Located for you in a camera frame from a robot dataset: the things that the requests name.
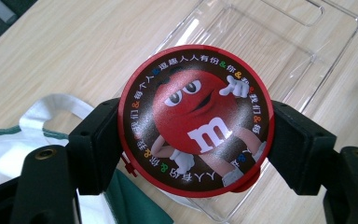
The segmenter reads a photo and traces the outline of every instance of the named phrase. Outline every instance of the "clear plastic container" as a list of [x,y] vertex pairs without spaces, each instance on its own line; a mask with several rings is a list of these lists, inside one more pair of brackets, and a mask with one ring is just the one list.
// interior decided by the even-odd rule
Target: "clear plastic container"
[[[253,67],[273,100],[304,112],[358,32],[358,16],[327,0],[276,2],[200,1],[156,52],[184,44],[230,51]],[[227,222],[269,166],[266,161],[257,183],[245,192],[188,200],[214,221]]]

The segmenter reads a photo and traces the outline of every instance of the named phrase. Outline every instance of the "white glove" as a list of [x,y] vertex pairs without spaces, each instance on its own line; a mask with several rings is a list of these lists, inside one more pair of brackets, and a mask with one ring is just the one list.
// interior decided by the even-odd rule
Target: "white glove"
[[249,85],[245,82],[239,81],[232,76],[227,76],[228,86],[220,90],[220,95],[227,96],[231,92],[235,96],[246,98],[249,92]]
[[184,175],[187,171],[194,166],[194,156],[185,152],[181,152],[176,149],[170,156],[172,161],[175,161],[179,168],[176,169],[176,173]]

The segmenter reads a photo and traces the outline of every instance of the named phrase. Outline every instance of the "round lid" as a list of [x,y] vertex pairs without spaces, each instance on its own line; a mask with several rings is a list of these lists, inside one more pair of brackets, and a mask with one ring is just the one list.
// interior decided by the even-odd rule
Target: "round lid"
[[251,187],[273,129],[259,76],[211,46],[152,56],[131,76],[118,107],[120,140],[133,167],[158,188],[193,198]]

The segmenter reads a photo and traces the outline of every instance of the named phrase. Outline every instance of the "character eye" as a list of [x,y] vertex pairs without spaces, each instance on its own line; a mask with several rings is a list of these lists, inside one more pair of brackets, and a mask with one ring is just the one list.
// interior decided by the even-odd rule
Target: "character eye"
[[170,98],[166,99],[164,103],[167,106],[176,106],[180,103],[181,100],[182,100],[182,92],[177,91],[176,93],[172,94]]
[[188,83],[184,88],[183,91],[188,94],[194,94],[201,89],[201,83],[198,80]]

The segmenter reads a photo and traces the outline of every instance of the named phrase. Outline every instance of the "wooden table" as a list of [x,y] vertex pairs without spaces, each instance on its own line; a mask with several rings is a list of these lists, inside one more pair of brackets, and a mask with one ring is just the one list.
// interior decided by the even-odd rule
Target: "wooden table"
[[[340,0],[358,14],[358,0]],[[73,94],[96,106],[118,97],[132,72],[197,4],[196,1],[38,1],[0,38],[0,128],[18,123],[37,99]],[[358,146],[358,35],[317,96],[311,119],[337,135],[336,149]],[[47,128],[69,133],[79,120],[67,114]],[[324,223],[322,200],[298,197],[274,169],[233,223]],[[131,180],[176,223],[212,223],[174,203],[141,177]]]

